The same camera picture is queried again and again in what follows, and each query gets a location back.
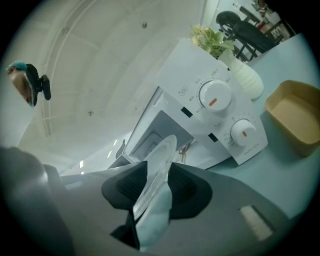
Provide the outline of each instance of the black rectangular slot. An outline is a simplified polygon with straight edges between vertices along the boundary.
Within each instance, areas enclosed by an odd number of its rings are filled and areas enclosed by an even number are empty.
[[[208,136],[209,136],[209,138],[210,138],[211,140],[213,140],[213,142],[216,142],[216,141],[218,140],[217,137],[214,136],[213,133],[210,133]]]
[[[188,109],[186,109],[185,107],[183,107],[182,109],[181,109],[181,111],[183,112],[183,113],[185,113],[185,115],[188,117],[188,118],[190,118],[190,117],[192,117],[194,114],[192,114]]]

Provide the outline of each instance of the desk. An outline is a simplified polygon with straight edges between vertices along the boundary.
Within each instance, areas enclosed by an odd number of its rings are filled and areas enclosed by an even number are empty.
[[[301,81],[320,88],[319,68],[302,34],[255,58],[249,66],[264,83],[263,94],[254,101],[254,105],[260,114],[268,146],[239,166],[229,158],[208,171],[244,182],[293,218],[307,208],[317,189],[320,148],[309,157],[298,156],[266,113],[264,103],[285,80]]]

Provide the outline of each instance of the ceiling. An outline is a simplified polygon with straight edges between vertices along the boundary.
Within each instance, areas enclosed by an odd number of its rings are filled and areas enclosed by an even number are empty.
[[[207,2],[44,1],[4,58],[32,63],[50,79],[51,100],[38,99],[19,147],[61,173],[131,132],[162,63],[207,16]]]

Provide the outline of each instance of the blue hair cap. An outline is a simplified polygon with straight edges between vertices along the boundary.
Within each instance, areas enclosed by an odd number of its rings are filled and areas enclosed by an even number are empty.
[[[22,60],[16,60],[15,62],[11,63],[6,69],[5,71],[8,72],[9,69],[13,66],[16,66],[17,70],[27,70],[27,64],[24,63]]]

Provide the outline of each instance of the white vase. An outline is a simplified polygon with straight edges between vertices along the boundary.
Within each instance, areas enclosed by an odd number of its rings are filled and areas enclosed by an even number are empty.
[[[261,77],[247,64],[238,60],[230,49],[224,50],[218,60],[227,65],[236,81],[251,100],[261,96],[264,90],[264,83]]]

